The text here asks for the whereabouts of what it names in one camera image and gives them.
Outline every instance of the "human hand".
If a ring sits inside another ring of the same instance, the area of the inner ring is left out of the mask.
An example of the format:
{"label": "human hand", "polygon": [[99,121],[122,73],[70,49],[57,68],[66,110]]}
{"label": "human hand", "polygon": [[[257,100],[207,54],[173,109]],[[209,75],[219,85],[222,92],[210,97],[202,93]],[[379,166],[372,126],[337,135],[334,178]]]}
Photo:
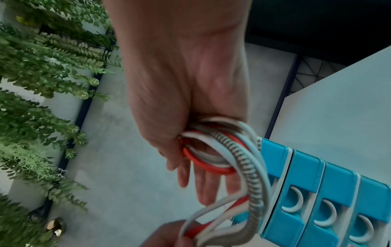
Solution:
{"label": "human hand", "polygon": [[140,247],[194,247],[191,239],[178,239],[183,223],[176,221],[162,225]]}
{"label": "human hand", "polygon": [[[130,106],[141,135],[187,186],[190,161],[178,136],[200,116],[248,113],[244,30],[251,1],[107,1],[123,54]],[[199,201],[212,204],[220,176],[194,167]],[[228,193],[240,189],[226,178]]]}

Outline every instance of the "crescent-shaped handle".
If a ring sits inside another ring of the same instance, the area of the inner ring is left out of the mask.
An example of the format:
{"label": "crescent-shaped handle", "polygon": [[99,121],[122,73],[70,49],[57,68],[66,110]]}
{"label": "crescent-shaped handle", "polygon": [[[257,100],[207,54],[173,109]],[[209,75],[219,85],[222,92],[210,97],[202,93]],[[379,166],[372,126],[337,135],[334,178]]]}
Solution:
{"label": "crescent-shaped handle", "polygon": [[358,244],[363,244],[363,243],[369,242],[373,238],[373,236],[375,235],[375,229],[372,225],[372,222],[367,217],[365,217],[362,214],[359,214],[358,217],[360,219],[362,219],[363,222],[365,223],[365,225],[367,226],[367,232],[364,235],[359,236],[359,237],[350,235],[349,238],[352,242],[355,242]]}
{"label": "crescent-shaped handle", "polygon": [[314,221],[314,224],[319,227],[329,227],[334,224],[335,220],[337,220],[337,209],[335,208],[334,204],[329,200],[323,199],[322,202],[324,202],[329,207],[331,215],[328,219],[324,221]]}
{"label": "crescent-shaped handle", "polygon": [[282,207],[282,211],[284,211],[285,213],[292,214],[292,213],[299,211],[303,207],[304,197],[298,188],[291,186],[290,189],[293,190],[297,194],[297,197],[298,197],[297,203],[296,203],[296,205],[294,205],[293,207],[290,207],[290,208]]}

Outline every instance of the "floor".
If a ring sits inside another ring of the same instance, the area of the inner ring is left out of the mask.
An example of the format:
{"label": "floor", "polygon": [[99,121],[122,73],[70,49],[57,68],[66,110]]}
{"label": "floor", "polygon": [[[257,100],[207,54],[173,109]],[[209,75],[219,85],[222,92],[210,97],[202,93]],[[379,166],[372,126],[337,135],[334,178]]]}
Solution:
{"label": "floor", "polygon": [[[246,50],[251,76],[249,123],[263,136],[294,54],[252,44],[246,44]],[[78,149],[67,172],[89,188],[77,192],[88,202],[88,212],[70,205],[52,208],[50,218],[60,216],[67,223],[60,247],[138,246],[159,225],[185,219],[202,207],[194,179],[180,189],[176,173],[165,169],[165,160],[138,133],[123,72],[105,75],[98,91],[110,100],[93,101],[82,128],[89,144]],[[224,195],[221,189],[219,197]]]}

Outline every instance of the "cable bundle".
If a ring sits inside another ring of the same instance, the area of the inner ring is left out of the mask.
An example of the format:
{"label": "cable bundle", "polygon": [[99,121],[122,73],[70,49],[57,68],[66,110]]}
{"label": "cable bundle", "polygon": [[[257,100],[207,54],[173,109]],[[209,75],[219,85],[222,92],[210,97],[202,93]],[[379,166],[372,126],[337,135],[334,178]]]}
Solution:
{"label": "cable bundle", "polygon": [[[193,148],[189,139],[202,141],[221,156]],[[243,122],[225,117],[210,117],[190,124],[189,130],[181,134],[181,142],[184,155],[195,166],[219,175],[238,173],[241,190],[193,214],[182,226],[180,237],[192,238],[197,247],[242,245],[250,241],[258,232],[271,198],[270,182],[255,132]],[[215,220],[189,229],[200,216],[235,200]],[[246,211],[249,211],[246,222],[216,230],[225,220]]]}

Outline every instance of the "concrete floor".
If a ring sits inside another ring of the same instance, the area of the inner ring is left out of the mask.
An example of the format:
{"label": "concrete floor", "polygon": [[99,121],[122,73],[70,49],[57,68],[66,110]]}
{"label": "concrete floor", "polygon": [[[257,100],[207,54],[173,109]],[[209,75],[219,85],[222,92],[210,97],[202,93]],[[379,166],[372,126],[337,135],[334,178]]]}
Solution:
{"label": "concrete floor", "polygon": [[[250,125],[263,136],[294,55],[252,44],[246,50]],[[185,219],[202,207],[193,177],[188,188],[180,189],[176,173],[165,169],[165,160],[138,133],[123,72],[105,75],[98,91],[110,100],[93,101],[82,128],[89,144],[77,150],[67,173],[89,188],[77,193],[88,202],[88,212],[70,205],[52,208],[50,218],[61,216],[68,226],[60,247],[138,246],[159,225]],[[221,189],[219,197],[225,194]]]}

